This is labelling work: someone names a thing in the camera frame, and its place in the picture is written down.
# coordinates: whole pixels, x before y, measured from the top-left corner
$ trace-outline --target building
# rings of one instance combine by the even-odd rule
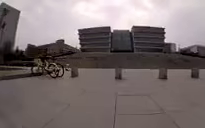
[[[35,46],[28,44],[25,50],[25,55],[28,57],[38,57],[38,56],[62,56],[80,52],[77,48],[74,48],[68,44],[65,44],[65,40],[60,39],[55,43]]]
[[[133,26],[129,30],[106,27],[79,29],[82,52],[175,52],[176,45],[165,43],[165,28]]]
[[[180,53],[184,55],[205,57],[205,46],[202,45],[188,46],[180,49]]]
[[[0,5],[0,63],[5,54],[13,51],[19,16],[19,10],[6,3]]]
[[[131,30],[135,52],[163,52],[165,29],[149,26],[133,26]]]
[[[85,28],[78,31],[82,52],[110,52],[110,27]]]

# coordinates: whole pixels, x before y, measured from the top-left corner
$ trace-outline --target white sky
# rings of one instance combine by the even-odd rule
[[[205,0],[4,0],[21,11],[16,45],[64,38],[78,46],[77,30],[133,25],[166,28],[166,42],[205,45]]]

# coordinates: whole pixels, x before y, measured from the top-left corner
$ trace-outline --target building facade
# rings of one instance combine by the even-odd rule
[[[133,26],[129,30],[106,27],[79,29],[82,52],[165,52],[171,53],[174,44],[165,43],[165,28]]]
[[[19,16],[19,10],[6,3],[0,5],[0,63],[5,54],[13,51]]]
[[[205,46],[202,45],[192,45],[180,49],[180,53],[184,55],[205,57]]]
[[[60,39],[55,43],[35,46],[28,44],[25,50],[25,55],[30,58],[39,56],[63,56],[80,52],[77,48],[74,48],[68,44],[65,44],[65,40]]]

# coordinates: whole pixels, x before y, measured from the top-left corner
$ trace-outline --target stone post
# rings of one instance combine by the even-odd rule
[[[199,78],[199,69],[198,68],[191,69],[191,78],[195,78],[195,79]]]
[[[78,76],[79,76],[78,68],[72,67],[71,68],[71,77],[74,78],[74,77],[78,77]]]
[[[159,79],[163,79],[163,80],[167,79],[167,69],[166,68],[159,69]]]
[[[122,69],[115,68],[115,79],[121,80],[122,79]]]

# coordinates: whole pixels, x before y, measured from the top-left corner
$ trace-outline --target paved ground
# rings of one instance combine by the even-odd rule
[[[24,128],[205,128],[205,70],[82,69],[78,78],[0,82],[0,97]]]

